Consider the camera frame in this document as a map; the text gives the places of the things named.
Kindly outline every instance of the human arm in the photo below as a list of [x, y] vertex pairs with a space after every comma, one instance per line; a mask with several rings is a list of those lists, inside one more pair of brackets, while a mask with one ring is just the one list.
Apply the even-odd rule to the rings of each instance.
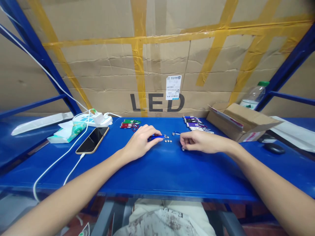
[[148, 142], [148, 138], [153, 134], [161, 135], [161, 132], [153, 126], [140, 127], [123, 149], [55, 191], [3, 235], [56, 235], [117, 170], [142, 157], [151, 147], [163, 140], [156, 138]]
[[265, 166], [241, 145], [203, 131], [182, 133], [180, 142], [186, 150], [226, 153], [237, 163], [289, 235], [315, 235], [315, 200]]

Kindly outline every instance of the tissue pack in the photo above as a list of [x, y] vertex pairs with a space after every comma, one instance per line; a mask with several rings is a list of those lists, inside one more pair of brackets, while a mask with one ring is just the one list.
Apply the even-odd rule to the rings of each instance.
[[54, 136], [48, 137], [47, 140], [50, 143], [70, 143], [85, 128], [86, 128], [85, 122], [73, 122], [72, 132], [69, 138], [61, 137], [54, 134]]

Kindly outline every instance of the phone screen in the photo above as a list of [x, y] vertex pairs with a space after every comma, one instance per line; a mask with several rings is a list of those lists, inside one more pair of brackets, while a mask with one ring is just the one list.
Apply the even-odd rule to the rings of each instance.
[[81, 144], [81, 146], [76, 150], [76, 152], [92, 152], [99, 141], [102, 139], [103, 135], [106, 133], [108, 127], [98, 127], [93, 130], [93, 132], [88, 136], [88, 138]]

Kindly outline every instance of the plastic bottle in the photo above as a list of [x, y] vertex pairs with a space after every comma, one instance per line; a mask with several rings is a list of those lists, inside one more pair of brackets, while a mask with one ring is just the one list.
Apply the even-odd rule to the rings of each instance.
[[265, 87], [269, 84], [268, 81], [260, 81], [257, 86], [252, 87], [249, 92], [243, 97], [240, 105], [255, 110], [258, 103], [265, 95]]

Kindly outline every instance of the blue metal rack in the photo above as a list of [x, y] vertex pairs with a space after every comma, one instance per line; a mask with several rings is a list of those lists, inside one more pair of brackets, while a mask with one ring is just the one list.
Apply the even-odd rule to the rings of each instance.
[[[19, 23], [17, 24], [14, 20], [10, 19], [12, 24], [14, 25], [18, 33], [21, 35], [25, 43], [22, 42], [17, 37], [15, 37], [12, 33], [11, 35], [55, 78], [55, 80], [63, 88], [63, 90], [66, 91], [69, 95], [71, 95], [68, 87], [66, 86], [60, 74], [58, 73], [56, 67], [51, 61], [49, 55], [47, 54], [42, 43], [40, 42], [39, 38], [37, 37], [36, 33], [34, 32], [32, 26], [30, 25], [29, 21], [27, 20], [26, 16], [24, 15], [23, 11], [21, 10], [16, 0], [0, 0], [0, 6], [3, 8], [3, 10], [7, 14], [9, 14], [12, 18], [14, 18]], [[0, 29], [0, 33], [4, 37], [6, 37], [8, 40], [10, 40], [12, 43], [14, 43], [16, 46], [21, 48], [4, 30]], [[15, 108], [9, 111], [2, 112], [0, 113], [0, 119], [11, 116], [11, 115], [15, 115], [17, 113], [53, 102], [59, 99], [64, 100], [64, 102], [67, 104], [67, 106], [69, 107], [73, 115], [77, 115], [81, 113], [81, 110], [79, 106], [77, 105], [77, 103], [74, 100], [70, 99], [49, 76], [48, 78], [52, 82], [52, 84], [54, 85], [58, 93], [60, 94], [59, 96], [52, 97], [49, 99], [45, 99], [39, 102], [35, 102], [32, 104], [23, 106], [23, 107], [19, 107], [19, 108]]]
[[256, 111], [261, 111], [270, 100], [276, 96], [292, 101], [305, 103], [315, 106], [314, 99], [298, 97], [290, 94], [278, 92], [303, 62], [315, 51], [315, 24], [305, 34], [303, 39], [298, 43], [285, 62], [277, 70], [266, 87], [266, 95], [256, 107]]

